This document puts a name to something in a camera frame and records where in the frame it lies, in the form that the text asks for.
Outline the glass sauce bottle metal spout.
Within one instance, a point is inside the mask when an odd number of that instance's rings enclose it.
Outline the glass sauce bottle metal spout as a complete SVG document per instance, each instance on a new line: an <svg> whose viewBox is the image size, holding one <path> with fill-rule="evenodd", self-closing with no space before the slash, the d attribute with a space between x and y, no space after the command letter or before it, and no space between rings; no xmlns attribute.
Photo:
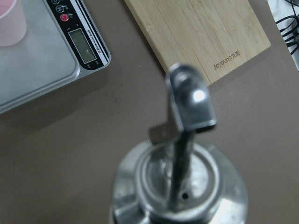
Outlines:
<svg viewBox="0 0 299 224"><path fill-rule="evenodd" d="M168 121L130 150L114 181L112 224L243 224L244 181L231 160L195 134L217 123L201 73L174 64L166 79Z"/></svg>

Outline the digital kitchen scale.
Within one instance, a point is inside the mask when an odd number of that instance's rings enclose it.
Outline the digital kitchen scale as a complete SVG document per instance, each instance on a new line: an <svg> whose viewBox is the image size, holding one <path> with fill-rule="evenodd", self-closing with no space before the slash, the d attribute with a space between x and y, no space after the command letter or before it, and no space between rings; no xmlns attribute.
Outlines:
<svg viewBox="0 0 299 224"><path fill-rule="evenodd" d="M0 49L0 111L107 67L110 52L82 0L24 0L22 40Z"/></svg>

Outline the bamboo cutting board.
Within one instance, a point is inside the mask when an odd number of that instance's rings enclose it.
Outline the bamboo cutting board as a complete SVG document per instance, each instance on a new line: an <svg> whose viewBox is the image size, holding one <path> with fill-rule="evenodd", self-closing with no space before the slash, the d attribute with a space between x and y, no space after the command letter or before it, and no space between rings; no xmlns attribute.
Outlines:
<svg viewBox="0 0 299 224"><path fill-rule="evenodd" d="M128 0L164 70L186 63L211 85L270 47L247 0Z"/></svg>

